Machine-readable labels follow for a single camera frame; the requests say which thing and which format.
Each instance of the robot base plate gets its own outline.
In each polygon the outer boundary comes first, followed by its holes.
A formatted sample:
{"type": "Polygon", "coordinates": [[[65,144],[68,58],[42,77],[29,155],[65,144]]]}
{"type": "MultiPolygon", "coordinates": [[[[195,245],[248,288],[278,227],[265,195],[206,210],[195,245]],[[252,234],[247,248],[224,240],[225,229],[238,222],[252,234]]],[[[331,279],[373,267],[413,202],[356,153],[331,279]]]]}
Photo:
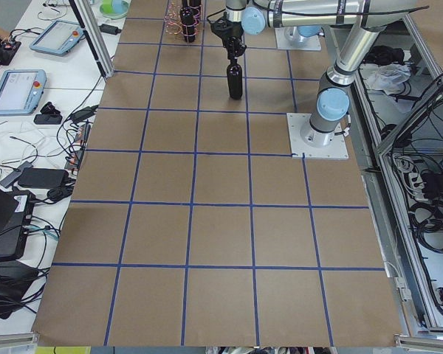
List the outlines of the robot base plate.
{"type": "MultiPolygon", "coordinates": [[[[313,147],[304,142],[301,138],[301,126],[308,122],[311,114],[288,113],[287,122],[289,123],[290,150],[294,159],[333,159],[347,160],[348,150],[346,149],[345,138],[343,135],[335,135],[331,144],[327,147],[313,147]]],[[[341,132],[341,125],[338,124],[335,132],[341,132]]]]}
{"type": "Polygon", "coordinates": [[[284,34],[285,28],[276,28],[275,29],[275,39],[278,44],[278,49],[291,49],[291,50],[305,50],[307,52],[319,52],[322,50],[322,46],[320,45],[320,39],[318,39],[317,35],[313,37],[307,38],[305,42],[301,45],[292,45],[286,38],[284,34]]]}

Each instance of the black bottle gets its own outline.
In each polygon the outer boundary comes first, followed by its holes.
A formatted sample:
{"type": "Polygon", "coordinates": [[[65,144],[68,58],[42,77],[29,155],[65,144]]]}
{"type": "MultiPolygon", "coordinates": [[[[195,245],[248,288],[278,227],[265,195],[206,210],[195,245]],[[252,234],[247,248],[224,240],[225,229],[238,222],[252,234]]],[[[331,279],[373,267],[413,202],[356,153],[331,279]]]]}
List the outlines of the black bottle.
{"type": "Polygon", "coordinates": [[[231,63],[227,67],[228,90],[230,97],[240,100],[243,96],[243,69],[238,63],[231,63]]]}
{"type": "Polygon", "coordinates": [[[192,43],[195,41],[195,18],[193,18],[192,9],[189,8],[187,0],[182,0],[180,9],[180,21],[182,22],[182,32],[184,33],[184,41],[192,43]]]}

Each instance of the metal bracket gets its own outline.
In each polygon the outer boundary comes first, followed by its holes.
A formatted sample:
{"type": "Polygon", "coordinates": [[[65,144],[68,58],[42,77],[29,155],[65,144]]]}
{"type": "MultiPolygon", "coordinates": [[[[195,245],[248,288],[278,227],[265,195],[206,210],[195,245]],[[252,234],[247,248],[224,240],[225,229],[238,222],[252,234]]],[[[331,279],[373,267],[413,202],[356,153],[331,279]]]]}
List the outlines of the metal bracket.
{"type": "Polygon", "coordinates": [[[320,45],[320,39],[317,35],[313,37],[307,38],[306,41],[302,42],[302,44],[293,45],[289,42],[284,35],[285,28],[276,28],[275,29],[275,40],[278,44],[278,49],[282,50],[304,50],[307,52],[319,52],[322,50],[322,46],[320,45]]]}
{"type": "MultiPolygon", "coordinates": [[[[301,126],[308,122],[311,114],[288,113],[287,122],[289,123],[290,150],[294,159],[333,159],[347,160],[348,150],[346,149],[345,138],[343,135],[335,135],[329,146],[318,148],[308,145],[301,138],[301,126]]],[[[341,132],[341,125],[338,124],[335,132],[341,132]]]]}
{"type": "Polygon", "coordinates": [[[20,347],[23,345],[37,345],[38,340],[39,334],[37,333],[10,334],[0,336],[0,349],[20,347]]]}

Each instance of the touchscreen display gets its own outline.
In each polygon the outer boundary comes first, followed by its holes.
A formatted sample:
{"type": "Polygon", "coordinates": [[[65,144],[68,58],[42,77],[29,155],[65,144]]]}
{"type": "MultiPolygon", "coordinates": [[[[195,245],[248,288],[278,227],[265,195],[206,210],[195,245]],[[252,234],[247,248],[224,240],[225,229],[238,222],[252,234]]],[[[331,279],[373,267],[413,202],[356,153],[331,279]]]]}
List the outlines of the touchscreen display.
{"type": "Polygon", "coordinates": [[[42,48],[58,50],[72,35],[72,32],[79,28],[76,24],[66,22],[56,22],[49,32],[46,32],[41,39],[35,43],[42,48]]]}
{"type": "Polygon", "coordinates": [[[25,108],[36,72],[11,72],[7,75],[0,91],[0,111],[25,108]]]}

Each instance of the plastic bag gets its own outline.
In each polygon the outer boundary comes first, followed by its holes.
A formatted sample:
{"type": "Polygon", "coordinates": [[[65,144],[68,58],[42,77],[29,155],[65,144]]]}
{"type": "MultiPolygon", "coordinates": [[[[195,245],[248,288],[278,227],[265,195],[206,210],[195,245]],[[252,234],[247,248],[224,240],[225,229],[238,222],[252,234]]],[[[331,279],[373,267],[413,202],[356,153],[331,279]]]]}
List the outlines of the plastic bag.
{"type": "Polygon", "coordinates": [[[403,92],[403,83],[411,76],[411,69],[406,65],[391,64],[380,66],[364,82],[367,89],[384,91],[386,94],[403,92]]]}

